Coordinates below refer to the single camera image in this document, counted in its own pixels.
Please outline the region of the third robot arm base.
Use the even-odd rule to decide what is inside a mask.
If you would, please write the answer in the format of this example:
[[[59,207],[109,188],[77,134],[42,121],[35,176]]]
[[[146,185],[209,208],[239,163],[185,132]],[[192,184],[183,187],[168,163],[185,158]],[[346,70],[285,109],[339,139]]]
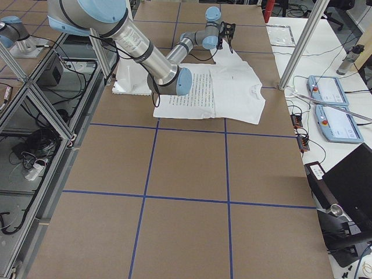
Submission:
[[[1,18],[1,43],[15,58],[33,59],[42,51],[17,16]]]

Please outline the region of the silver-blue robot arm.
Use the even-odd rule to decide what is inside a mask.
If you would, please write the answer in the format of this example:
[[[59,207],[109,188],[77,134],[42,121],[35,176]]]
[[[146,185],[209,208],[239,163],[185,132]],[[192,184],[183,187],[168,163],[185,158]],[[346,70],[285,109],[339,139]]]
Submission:
[[[215,6],[207,8],[203,30],[184,33],[164,56],[130,19],[125,1],[48,1],[47,5],[53,29],[86,37],[94,29],[101,38],[111,38],[148,72],[149,88],[161,95],[187,95],[193,77],[180,63],[195,46],[218,49],[221,40],[221,11]]]

